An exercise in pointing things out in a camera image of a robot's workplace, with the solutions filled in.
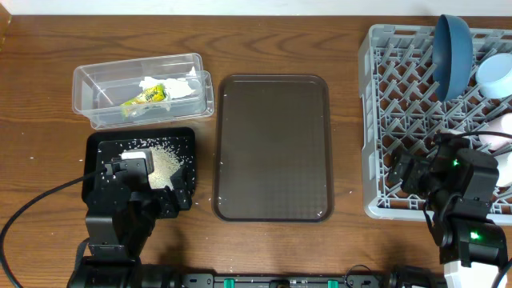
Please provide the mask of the white cup green inside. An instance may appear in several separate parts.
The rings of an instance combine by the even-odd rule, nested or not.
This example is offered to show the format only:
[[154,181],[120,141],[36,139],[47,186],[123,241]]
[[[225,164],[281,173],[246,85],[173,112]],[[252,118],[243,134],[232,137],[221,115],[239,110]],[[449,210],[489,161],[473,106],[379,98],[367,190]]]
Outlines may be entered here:
[[499,177],[496,186],[507,187],[512,183],[512,152],[495,157],[498,162]]

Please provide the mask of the yellow green snack wrapper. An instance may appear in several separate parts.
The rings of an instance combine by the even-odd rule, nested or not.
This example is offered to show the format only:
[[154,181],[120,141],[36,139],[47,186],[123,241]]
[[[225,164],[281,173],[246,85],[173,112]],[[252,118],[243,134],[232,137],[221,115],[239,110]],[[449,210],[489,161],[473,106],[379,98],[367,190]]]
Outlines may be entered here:
[[157,84],[148,89],[145,89],[136,97],[121,104],[122,116],[124,118],[131,118],[143,115],[150,103],[162,102],[166,99],[165,88],[163,84]]

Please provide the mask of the white paper napkin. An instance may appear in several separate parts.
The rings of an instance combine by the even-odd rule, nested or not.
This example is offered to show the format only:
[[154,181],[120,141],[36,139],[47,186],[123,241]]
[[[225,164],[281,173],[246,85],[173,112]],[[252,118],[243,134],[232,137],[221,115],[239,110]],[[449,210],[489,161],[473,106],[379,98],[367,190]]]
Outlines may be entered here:
[[139,86],[143,90],[160,86],[162,91],[159,92],[156,97],[157,102],[183,98],[195,92],[195,89],[189,85],[185,78],[156,79],[152,77],[144,77],[144,79],[140,81]]

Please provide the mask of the white cup pink inside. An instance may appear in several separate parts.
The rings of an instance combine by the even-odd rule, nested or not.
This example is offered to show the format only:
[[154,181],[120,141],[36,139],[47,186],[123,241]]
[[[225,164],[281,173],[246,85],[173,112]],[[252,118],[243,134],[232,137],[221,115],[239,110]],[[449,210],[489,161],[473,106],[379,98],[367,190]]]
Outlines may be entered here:
[[[511,134],[511,129],[511,113],[508,113],[488,122],[483,131]],[[479,135],[478,138],[483,145],[488,145],[489,150],[499,150],[506,144],[511,143],[510,138],[500,136]]]

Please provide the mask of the light blue bowl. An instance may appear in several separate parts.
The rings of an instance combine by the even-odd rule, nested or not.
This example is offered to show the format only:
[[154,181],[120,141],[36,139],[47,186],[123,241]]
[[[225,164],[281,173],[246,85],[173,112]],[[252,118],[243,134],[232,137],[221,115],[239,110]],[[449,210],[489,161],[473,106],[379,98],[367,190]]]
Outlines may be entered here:
[[482,62],[476,72],[479,92],[485,98],[511,96],[511,54],[495,54]]

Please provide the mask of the dark blue round plate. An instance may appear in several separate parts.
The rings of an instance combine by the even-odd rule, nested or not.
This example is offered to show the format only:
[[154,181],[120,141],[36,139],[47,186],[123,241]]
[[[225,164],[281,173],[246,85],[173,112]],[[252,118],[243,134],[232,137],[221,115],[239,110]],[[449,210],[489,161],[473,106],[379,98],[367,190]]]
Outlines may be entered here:
[[438,100],[456,99],[467,88],[473,65],[473,43],[467,23],[460,17],[442,14],[435,27],[432,48]]

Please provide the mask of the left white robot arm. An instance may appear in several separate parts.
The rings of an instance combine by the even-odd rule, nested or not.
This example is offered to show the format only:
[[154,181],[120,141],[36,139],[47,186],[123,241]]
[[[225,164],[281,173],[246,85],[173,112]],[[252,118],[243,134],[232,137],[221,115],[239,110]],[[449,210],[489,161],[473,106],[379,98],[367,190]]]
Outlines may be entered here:
[[111,162],[115,180],[85,197],[89,240],[77,250],[68,287],[181,287],[173,268],[141,263],[140,254],[159,219],[176,218],[192,205],[187,168],[170,176],[172,188],[153,189],[144,159]]

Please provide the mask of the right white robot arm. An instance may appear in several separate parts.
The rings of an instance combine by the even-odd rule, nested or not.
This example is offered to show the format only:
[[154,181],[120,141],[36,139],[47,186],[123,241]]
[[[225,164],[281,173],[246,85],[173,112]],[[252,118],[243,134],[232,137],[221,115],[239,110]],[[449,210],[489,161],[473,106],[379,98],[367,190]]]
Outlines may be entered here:
[[388,182],[424,199],[427,228],[439,248],[447,287],[504,287],[511,269],[506,234],[487,217],[498,161],[471,146],[471,132],[438,133],[432,158],[392,153]]

